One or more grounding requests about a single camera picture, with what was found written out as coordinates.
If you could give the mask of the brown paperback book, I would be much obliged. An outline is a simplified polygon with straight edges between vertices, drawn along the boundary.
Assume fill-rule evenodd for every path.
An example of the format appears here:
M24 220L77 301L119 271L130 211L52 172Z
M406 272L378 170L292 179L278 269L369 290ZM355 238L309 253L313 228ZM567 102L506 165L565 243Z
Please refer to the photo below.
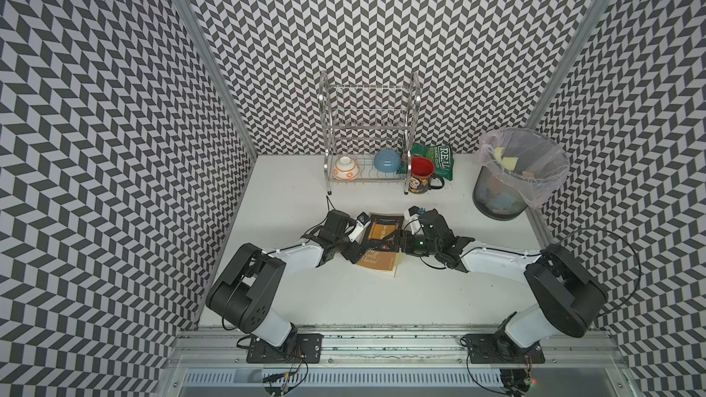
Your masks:
M403 228L403 215L373 213L362 235L362 254L355 266L394 278Z

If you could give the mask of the white orange bowl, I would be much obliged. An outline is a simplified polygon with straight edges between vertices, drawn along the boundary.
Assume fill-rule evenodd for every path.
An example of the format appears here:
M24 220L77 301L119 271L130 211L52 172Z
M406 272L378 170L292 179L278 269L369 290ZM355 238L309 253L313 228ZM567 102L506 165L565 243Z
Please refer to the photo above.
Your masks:
M336 161L333 169L333 177L340 181L355 180L360 175L360 167L357 161L349 155L342 155Z

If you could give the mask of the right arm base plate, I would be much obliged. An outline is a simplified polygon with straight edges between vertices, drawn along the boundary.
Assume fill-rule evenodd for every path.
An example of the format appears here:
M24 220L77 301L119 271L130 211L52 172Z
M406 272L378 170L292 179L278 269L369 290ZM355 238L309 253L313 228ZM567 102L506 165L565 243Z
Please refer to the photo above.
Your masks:
M544 364L542 347L535 343L531 347L518 347L505 336L491 334L466 334L460 344L470 355L472 364Z

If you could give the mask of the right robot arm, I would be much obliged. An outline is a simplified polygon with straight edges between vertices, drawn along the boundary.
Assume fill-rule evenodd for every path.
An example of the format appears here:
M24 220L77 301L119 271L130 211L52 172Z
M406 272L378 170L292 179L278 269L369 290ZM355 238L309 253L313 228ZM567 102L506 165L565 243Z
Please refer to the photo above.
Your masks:
M542 250L493 247L457 236L435 209L406 212L402 250L434 257L438 269L487 274L529 288L533 301L513 312L490 336L472 338L474 352L489 348L501 360L526 356L545 338L581 338L608 301L608 289L560 244Z

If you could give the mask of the blue bowl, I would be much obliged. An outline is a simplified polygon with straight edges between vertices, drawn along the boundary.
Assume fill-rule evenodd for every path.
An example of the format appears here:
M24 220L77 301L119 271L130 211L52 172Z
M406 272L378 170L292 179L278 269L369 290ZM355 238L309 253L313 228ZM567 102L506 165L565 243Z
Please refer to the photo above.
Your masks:
M373 166L384 174L398 171L402 165L402 157L393 149L382 149L373 157Z

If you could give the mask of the yellow notes in bin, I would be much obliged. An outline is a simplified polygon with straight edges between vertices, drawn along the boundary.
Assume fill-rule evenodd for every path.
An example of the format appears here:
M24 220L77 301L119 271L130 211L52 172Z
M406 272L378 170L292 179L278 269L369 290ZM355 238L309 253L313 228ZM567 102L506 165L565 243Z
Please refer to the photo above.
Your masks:
M516 156L505 155L506 148L503 146L498 146L494 150L494 158L498 163L502 165L508 171L515 171L518 165L518 158Z

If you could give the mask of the metal dish rack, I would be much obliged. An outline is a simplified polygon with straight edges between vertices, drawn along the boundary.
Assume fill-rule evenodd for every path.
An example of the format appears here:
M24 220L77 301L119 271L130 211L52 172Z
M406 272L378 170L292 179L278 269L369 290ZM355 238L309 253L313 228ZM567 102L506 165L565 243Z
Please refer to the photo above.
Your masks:
M400 183L409 193L411 148L417 136L421 107L419 73L411 73L401 85L336 84L321 73L317 80L316 103L323 136L323 172L327 195L335 184ZM393 149L402 157L397 172L384 174L373 166L382 149ZM333 177L342 155L354 158L360 175L351 181Z

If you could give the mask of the mesh trash bin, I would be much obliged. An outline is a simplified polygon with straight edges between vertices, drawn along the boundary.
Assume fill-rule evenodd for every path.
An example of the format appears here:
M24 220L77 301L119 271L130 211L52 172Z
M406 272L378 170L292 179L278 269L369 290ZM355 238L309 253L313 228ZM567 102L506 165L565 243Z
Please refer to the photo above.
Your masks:
M513 220L528 207L518 191L502 183L486 167L477 178L473 201L481 213L497 221Z

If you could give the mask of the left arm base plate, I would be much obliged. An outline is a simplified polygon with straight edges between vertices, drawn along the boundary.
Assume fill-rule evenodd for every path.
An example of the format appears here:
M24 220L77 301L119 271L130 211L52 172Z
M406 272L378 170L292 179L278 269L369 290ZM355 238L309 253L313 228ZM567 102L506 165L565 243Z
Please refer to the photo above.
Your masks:
M275 347L264 339L256 337L248 347L246 362L248 364L280 364L299 362L318 364L324 336L322 334L296 334L289 336L285 342Z

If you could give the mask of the red black mug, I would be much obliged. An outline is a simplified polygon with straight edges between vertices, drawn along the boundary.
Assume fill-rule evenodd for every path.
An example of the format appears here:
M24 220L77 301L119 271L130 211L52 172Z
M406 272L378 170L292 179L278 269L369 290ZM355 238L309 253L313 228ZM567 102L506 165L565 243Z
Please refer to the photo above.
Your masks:
M415 156L411 160L408 189L413 194L425 194L445 187L445 180L436 175L436 167L428 158Z

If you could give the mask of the green snack bag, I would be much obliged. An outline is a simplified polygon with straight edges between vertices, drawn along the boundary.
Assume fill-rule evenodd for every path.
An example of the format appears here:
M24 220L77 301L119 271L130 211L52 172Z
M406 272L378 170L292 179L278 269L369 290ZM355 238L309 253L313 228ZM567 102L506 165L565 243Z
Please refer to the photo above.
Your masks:
M411 154L413 157L427 158L435 165L438 176L448 181L453 180L454 156L449 144L426 146L422 143L413 143Z

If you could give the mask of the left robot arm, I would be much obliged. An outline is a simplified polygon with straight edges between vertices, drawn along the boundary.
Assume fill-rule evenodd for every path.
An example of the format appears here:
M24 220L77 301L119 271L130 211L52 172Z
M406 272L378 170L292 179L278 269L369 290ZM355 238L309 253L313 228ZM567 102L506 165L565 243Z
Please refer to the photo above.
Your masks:
M272 309L281 281L303 270L320 268L337 254L360 248L370 217L353 218L331 210L307 230L300 242L274 250L246 243L239 247L213 282L206 306L243 333L292 356L297 350L298 329Z

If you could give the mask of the aluminium front rail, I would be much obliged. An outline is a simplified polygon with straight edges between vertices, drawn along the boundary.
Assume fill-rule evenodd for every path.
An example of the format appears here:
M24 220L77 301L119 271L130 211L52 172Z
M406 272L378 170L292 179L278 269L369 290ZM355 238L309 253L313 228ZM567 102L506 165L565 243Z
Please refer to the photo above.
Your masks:
M467 334L491 334L494 325L303 325L303 334L323 336L318 368L454 367L465 362L460 339ZM235 367L246 364L246 351L237 347L243 334L202 327L182 333L165 364L168 368ZM628 361L605 331L582 338L553 336L541 342L544 368L625 369Z

